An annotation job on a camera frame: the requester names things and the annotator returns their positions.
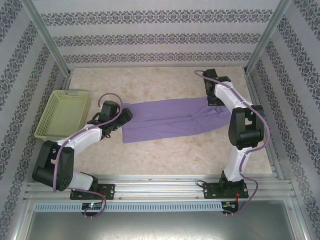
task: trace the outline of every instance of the patterned wallpaper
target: patterned wallpaper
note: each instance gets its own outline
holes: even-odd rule
[[[36,127],[64,76],[19,0],[2,0],[0,15],[0,240],[4,240],[40,150]]]
[[[319,16],[319,1],[292,1],[251,73],[312,239],[320,239]]]
[[[278,2],[34,1],[71,69],[245,66]]]

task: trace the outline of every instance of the plastic basket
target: plastic basket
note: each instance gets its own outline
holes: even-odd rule
[[[90,104],[86,91],[54,90],[34,136],[54,142],[69,137],[85,126]]]

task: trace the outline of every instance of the purple cloth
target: purple cloth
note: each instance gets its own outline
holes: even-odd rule
[[[206,97],[124,103],[133,114],[122,126],[124,143],[202,134],[230,123],[225,106],[208,106]]]

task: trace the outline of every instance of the black mounting bracket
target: black mounting bracket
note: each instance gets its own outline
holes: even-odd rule
[[[114,184],[98,184],[97,190],[94,192],[104,195],[106,200],[113,200],[115,196],[115,187]],[[99,195],[85,193],[82,191],[72,190],[70,193],[71,200],[102,200]]]
[[[249,197],[245,181],[228,181],[223,171],[219,182],[198,181],[197,185],[203,188],[204,199],[236,199],[237,195],[239,199]]]

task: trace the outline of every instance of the green plastic basket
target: green plastic basket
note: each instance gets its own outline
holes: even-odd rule
[[[54,142],[69,137],[85,126],[90,104],[86,91],[54,90],[34,136]]]

